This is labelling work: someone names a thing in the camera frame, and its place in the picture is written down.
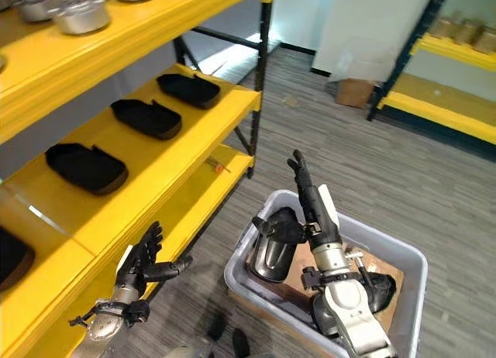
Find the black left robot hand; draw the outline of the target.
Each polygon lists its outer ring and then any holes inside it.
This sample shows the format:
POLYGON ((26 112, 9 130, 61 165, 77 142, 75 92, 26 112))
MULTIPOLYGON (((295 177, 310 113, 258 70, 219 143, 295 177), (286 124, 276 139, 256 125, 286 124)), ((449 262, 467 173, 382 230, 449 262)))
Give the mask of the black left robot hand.
POLYGON ((117 271, 115 286, 129 286, 137 290, 140 298, 144 295, 148 283, 174 279, 191 266, 191 255, 173 262, 158 263, 157 254, 162 249, 162 239, 162 227, 155 221, 126 256, 117 271))

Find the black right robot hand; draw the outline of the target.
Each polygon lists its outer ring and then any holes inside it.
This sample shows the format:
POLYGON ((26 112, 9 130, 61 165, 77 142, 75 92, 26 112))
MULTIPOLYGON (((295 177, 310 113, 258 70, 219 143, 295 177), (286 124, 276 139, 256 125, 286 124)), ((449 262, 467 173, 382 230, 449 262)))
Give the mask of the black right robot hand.
POLYGON ((287 163, 294 171, 305 224, 282 219, 265 221, 258 216, 252 218, 252 223, 263 236, 279 243, 296 245, 309 242, 312 250, 321 245, 342 243, 338 225, 331 219, 318 188, 312 183, 302 153, 294 150, 293 156, 287 163))

